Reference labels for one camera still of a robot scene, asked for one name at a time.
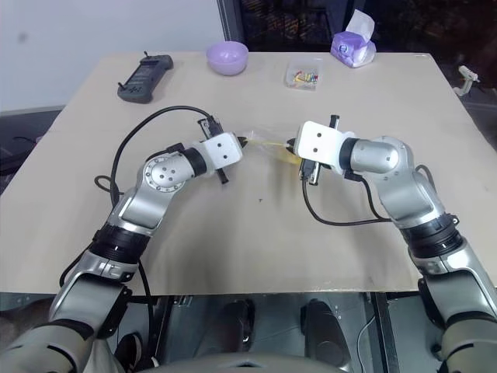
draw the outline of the colorful small items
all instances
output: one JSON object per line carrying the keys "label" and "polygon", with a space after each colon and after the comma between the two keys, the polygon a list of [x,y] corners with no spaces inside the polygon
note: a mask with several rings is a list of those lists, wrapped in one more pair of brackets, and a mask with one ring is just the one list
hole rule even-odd
{"label": "colorful small items", "polygon": [[302,82],[302,83],[317,83],[319,75],[314,73],[305,73],[302,70],[297,71],[294,75],[294,82]]}

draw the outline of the tissue box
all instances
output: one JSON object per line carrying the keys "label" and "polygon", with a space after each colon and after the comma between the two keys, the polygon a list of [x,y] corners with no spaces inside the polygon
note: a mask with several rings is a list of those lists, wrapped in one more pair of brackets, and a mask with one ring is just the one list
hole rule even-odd
{"label": "tissue box", "polygon": [[333,37],[331,54],[350,68],[369,64],[376,54],[376,47],[370,40],[374,21],[360,10],[354,10],[347,28]]}
{"label": "tissue box", "polygon": [[373,59],[376,47],[357,33],[343,31],[333,37],[330,52],[350,68],[358,68]]}

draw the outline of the metal frame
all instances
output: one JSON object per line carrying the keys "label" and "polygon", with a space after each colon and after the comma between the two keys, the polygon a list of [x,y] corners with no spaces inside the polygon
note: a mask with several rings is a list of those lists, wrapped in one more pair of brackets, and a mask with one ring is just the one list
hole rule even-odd
{"label": "metal frame", "polygon": [[400,373],[387,293],[370,293],[384,373]]}

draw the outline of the white cable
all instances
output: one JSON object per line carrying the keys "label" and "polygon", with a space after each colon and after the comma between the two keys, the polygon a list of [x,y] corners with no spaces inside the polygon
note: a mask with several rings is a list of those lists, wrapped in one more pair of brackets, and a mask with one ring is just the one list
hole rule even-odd
{"label": "white cable", "polygon": [[363,328],[360,330],[359,335],[357,336],[357,357],[359,358],[359,363],[360,363],[360,371],[364,373],[364,364],[363,364],[363,359],[360,356],[360,349],[359,349],[359,342],[360,342],[360,337],[363,335],[363,333],[366,331],[367,327],[371,325],[371,323],[374,320],[374,316],[371,317],[371,319],[366,322],[366,325],[363,326]]}

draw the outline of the white wall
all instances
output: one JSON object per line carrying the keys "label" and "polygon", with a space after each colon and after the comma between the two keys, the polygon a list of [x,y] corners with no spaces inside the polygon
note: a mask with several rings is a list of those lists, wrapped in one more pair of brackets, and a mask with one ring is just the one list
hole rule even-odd
{"label": "white wall", "polygon": [[223,39],[216,0],[1,0],[0,112],[66,104],[106,54]]}

